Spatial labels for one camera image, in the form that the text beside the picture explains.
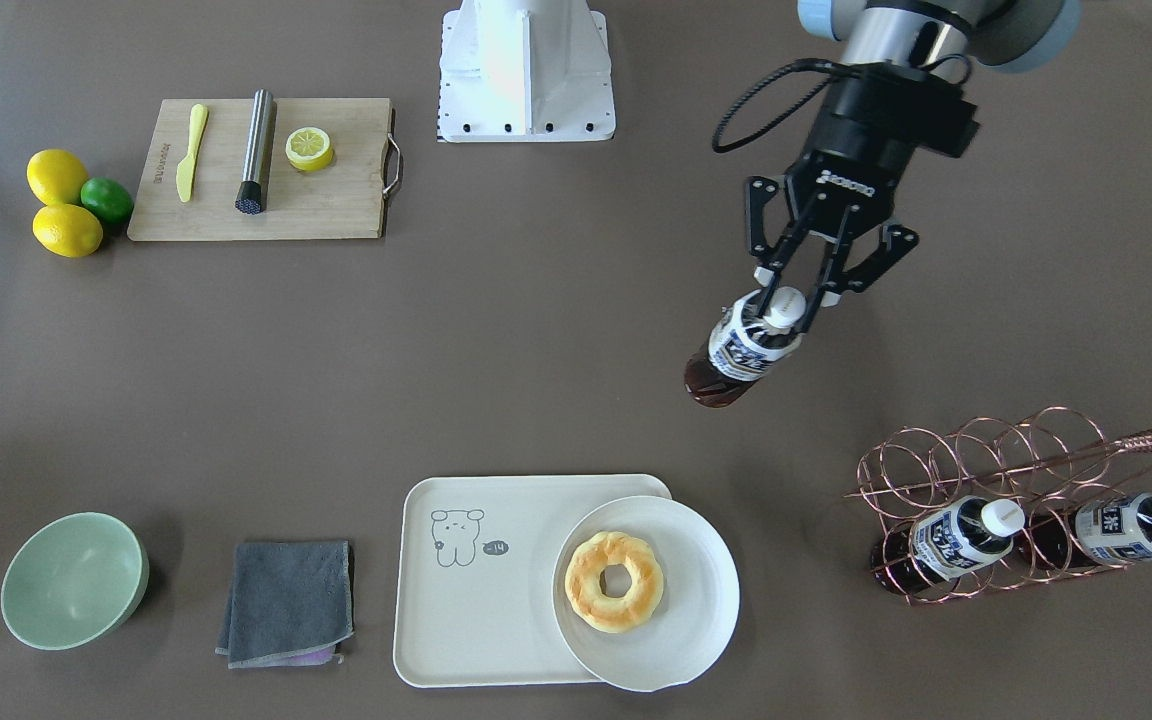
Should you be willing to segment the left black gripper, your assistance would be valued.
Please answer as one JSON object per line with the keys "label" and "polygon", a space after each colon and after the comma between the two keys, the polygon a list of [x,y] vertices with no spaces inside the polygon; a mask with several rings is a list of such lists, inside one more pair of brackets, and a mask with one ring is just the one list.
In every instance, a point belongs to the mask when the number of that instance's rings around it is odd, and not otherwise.
{"label": "left black gripper", "polygon": [[[968,103],[963,83],[935,76],[940,65],[844,65],[791,61],[745,92],[753,99],[772,82],[791,73],[824,76],[814,90],[791,105],[799,109],[826,94],[803,151],[780,181],[748,181],[748,249],[758,262],[755,281],[764,297],[756,316],[774,331],[805,334],[823,306],[844,291],[865,291],[905,258],[919,238],[893,223],[893,200],[911,156],[929,149],[960,158],[979,129],[977,105]],[[780,276],[806,234],[832,242],[799,318],[799,290]]]}

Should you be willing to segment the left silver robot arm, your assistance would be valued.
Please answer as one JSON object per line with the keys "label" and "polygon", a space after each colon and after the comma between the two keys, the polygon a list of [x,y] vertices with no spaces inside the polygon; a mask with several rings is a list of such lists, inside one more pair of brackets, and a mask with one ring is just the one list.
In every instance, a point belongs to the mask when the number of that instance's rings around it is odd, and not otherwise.
{"label": "left silver robot arm", "polygon": [[914,152],[960,158],[978,131],[964,88],[975,65],[1026,71],[1069,44],[1078,1],[803,1],[814,35],[846,41],[838,61],[806,58],[786,73],[823,73],[823,105],[782,179],[748,182],[748,245],[773,295],[797,247],[818,234],[823,263],[788,338],[808,333],[820,306],[865,291],[914,247],[893,220],[896,188]]}

